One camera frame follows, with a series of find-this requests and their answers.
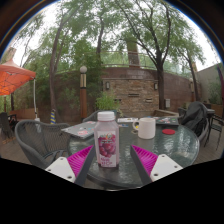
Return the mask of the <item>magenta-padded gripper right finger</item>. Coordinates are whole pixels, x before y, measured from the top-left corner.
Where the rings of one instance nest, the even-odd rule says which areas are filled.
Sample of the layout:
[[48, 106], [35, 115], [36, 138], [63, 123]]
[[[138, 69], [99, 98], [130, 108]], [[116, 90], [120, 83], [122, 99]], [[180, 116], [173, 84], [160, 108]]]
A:
[[135, 145], [130, 146], [130, 154], [144, 185], [166, 177], [182, 167], [166, 154], [156, 154]]

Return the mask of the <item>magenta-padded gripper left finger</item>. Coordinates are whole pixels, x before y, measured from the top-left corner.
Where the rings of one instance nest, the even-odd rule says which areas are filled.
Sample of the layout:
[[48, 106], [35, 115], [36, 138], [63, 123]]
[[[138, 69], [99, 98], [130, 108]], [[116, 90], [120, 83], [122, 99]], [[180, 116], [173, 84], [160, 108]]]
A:
[[46, 171], [76, 185], [83, 186], [94, 155], [95, 148], [90, 145], [68, 158], [59, 157], [46, 168]]

